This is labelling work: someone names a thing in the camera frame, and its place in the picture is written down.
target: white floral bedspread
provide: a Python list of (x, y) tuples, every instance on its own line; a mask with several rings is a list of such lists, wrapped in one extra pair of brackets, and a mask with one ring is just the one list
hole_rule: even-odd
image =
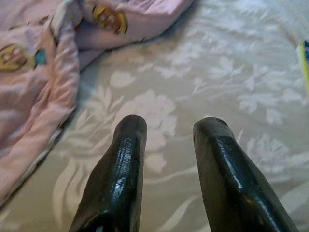
[(309, 232), (309, 98), (293, 33), (273, 7), (196, 0), (160, 38), (98, 58), (60, 141), (0, 212), (0, 230), (67, 231), (115, 125), (134, 113), (148, 124), (141, 232), (210, 232), (192, 138), (206, 116), (229, 124)]

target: pink blanket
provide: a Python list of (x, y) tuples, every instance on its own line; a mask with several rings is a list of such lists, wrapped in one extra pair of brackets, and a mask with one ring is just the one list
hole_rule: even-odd
[(0, 206), (74, 110), (79, 72), (105, 49), (165, 31), (193, 0), (10, 0), (0, 9)]

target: yellow object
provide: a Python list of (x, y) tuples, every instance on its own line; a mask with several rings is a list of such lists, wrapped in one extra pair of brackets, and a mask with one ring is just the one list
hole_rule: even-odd
[(308, 42), (302, 43), (297, 48), (297, 52), (298, 52), (301, 69), (303, 71), (303, 75), (306, 80), (307, 90), (309, 92), (309, 60), (306, 57), (306, 52), (308, 52), (307, 50), (309, 50), (309, 47), (306, 45), (308, 45)]
[(35, 67), (35, 57), (23, 47), (10, 44), (0, 50), (0, 71), (15, 71), (22, 67)]
[(108, 7), (98, 5), (93, 8), (93, 17), (99, 26), (106, 30), (116, 34), (126, 33), (126, 14), (122, 11), (114, 11)]

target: black object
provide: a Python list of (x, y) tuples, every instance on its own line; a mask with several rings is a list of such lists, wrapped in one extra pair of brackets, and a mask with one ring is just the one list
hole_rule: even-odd
[(194, 125), (199, 180), (212, 232), (297, 232), (261, 171), (228, 125), (205, 118)]
[(87, 182), (69, 232), (138, 232), (147, 125), (137, 115), (116, 127)]

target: cartoon print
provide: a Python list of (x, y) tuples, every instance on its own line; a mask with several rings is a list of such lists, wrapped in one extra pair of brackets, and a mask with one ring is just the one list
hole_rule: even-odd
[(121, 11), (114, 11), (108, 7), (95, 6), (93, 8), (94, 20), (99, 26), (116, 34), (126, 33), (126, 14)]
[(0, 50), (0, 71), (15, 71), (22, 67), (34, 69), (44, 64), (46, 64), (46, 54), (42, 49), (34, 56), (16, 44), (10, 44)]

